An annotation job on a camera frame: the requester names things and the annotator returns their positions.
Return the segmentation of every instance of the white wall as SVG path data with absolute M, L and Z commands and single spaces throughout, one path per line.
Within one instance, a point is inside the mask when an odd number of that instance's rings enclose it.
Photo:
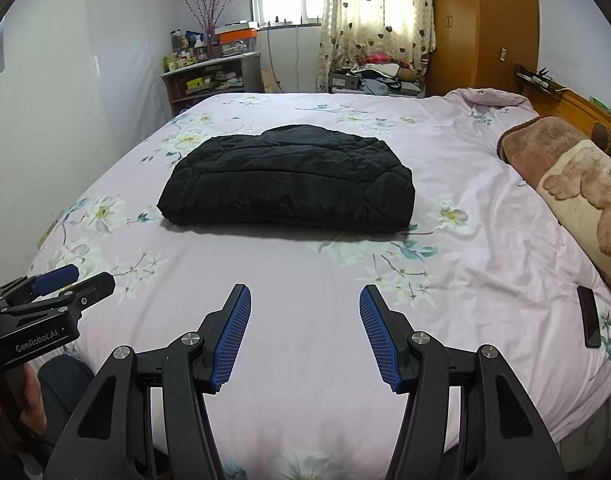
M 611 27 L 594 0 L 539 0 L 539 68 L 611 108 Z
M 0 284 L 57 215 L 170 117 L 179 0 L 16 0 L 0 74 Z
M 196 6 L 194 0 L 188 0 Z M 198 30 L 198 23 L 188 6 L 180 2 L 180 22 L 182 30 Z M 250 0 L 234 0 L 224 11 L 218 24 L 232 23 L 238 20 L 249 20 Z M 321 37 L 320 27 L 300 27 L 298 30 L 298 91 L 314 92 L 316 81 L 316 66 Z M 296 32 L 294 28 L 274 29 L 270 31 L 270 50 L 274 71 L 286 92 L 297 91 L 297 62 Z M 268 56 L 268 38 L 266 32 L 260 32 L 257 45 L 262 53 L 262 68 L 270 71 L 270 58 Z

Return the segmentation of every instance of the person's leg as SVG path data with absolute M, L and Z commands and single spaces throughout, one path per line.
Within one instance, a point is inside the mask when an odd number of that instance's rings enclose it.
M 39 369 L 48 428 L 43 437 L 57 445 L 70 415 L 94 378 L 90 368 L 70 355 L 52 358 Z

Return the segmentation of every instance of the brown plush blanket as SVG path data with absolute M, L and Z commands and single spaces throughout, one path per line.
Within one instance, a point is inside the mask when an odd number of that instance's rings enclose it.
M 557 117 L 508 130 L 497 154 L 540 194 L 611 286 L 611 157 Z

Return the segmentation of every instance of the human hand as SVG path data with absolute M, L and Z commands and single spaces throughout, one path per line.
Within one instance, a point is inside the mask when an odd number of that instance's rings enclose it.
M 46 431 L 48 421 L 46 420 L 46 412 L 43 409 L 41 383 L 39 383 L 37 373 L 28 363 L 23 365 L 23 374 L 25 375 L 24 394 L 27 406 L 22 411 L 19 419 L 35 433 L 43 434 Z

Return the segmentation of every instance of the wooden wardrobe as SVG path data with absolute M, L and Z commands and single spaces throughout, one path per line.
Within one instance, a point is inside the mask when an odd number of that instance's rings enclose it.
M 518 92 L 515 63 L 537 68 L 539 1 L 433 0 L 433 4 L 437 48 L 429 57 L 427 94 L 445 95 L 467 87 Z

